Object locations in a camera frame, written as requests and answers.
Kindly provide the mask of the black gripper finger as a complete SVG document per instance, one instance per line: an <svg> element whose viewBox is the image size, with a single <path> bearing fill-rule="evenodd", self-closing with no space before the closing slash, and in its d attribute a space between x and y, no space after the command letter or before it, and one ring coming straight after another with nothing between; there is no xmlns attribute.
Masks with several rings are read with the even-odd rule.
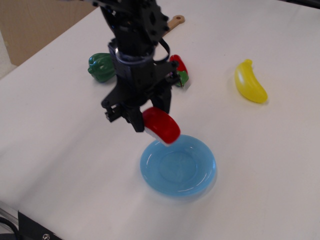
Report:
<svg viewBox="0 0 320 240"><path fill-rule="evenodd" d="M152 105L165 113L170 113L172 93L170 89L156 92L151 98Z"/></svg>
<svg viewBox="0 0 320 240"><path fill-rule="evenodd" d="M142 133L145 130L143 114L139 107L126 108L124 118L127 123L131 124L137 133Z"/></svg>

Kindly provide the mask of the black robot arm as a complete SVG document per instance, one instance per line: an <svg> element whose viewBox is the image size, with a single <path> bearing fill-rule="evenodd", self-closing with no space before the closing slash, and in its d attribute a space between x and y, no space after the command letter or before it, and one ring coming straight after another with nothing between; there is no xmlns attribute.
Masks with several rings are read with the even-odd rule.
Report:
<svg viewBox="0 0 320 240"><path fill-rule="evenodd" d="M180 79L177 61L154 60L155 49L170 48L163 36L168 17L155 0L91 0L99 7L114 38L108 44L116 86L101 105L110 122L124 118L136 132L145 130L140 107L147 101L165 113L171 106L172 85Z"/></svg>

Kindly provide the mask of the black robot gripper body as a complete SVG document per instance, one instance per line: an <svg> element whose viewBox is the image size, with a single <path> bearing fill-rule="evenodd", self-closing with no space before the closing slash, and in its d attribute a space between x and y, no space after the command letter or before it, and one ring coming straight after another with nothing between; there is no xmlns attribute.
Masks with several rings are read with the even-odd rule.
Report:
<svg viewBox="0 0 320 240"><path fill-rule="evenodd" d="M172 90L172 86L179 81L177 61L170 61L168 55L154 60L158 46L170 53L170 47L163 39L152 42L146 52L137 56L121 51L115 39L108 44L116 85L103 99L101 106L110 122L124 118L125 109L141 110L141 106L151 101L155 93Z"/></svg>

